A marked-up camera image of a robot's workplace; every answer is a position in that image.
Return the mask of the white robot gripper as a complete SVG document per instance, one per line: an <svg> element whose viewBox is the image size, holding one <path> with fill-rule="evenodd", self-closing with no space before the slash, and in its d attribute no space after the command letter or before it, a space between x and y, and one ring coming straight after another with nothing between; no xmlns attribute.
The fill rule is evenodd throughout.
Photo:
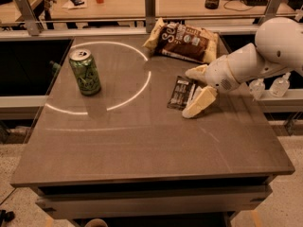
<svg viewBox="0 0 303 227"><path fill-rule="evenodd" d="M196 89L192 99L182 111L184 118L192 118L210 106L217 98L217 90L219 93L228 93L240 87L232 74L226 55L219 57L208 66L202 64L188 69L186 76L199 81L205 79L206 84L210 86Z"/></svg>

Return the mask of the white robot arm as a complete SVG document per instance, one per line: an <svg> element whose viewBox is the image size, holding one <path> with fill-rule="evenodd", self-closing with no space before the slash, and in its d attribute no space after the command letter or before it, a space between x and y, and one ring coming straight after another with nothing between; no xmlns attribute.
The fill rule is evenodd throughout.
<svg viewBox="0 0 303 227"><path fill-rule="evenodd" d="M252 79L265 79L295 71L303 76L303 26L276 17L257 30L255 41L186 71L186 76L205 86L190 96L182 116L192 118L226 94Z"/></svg>

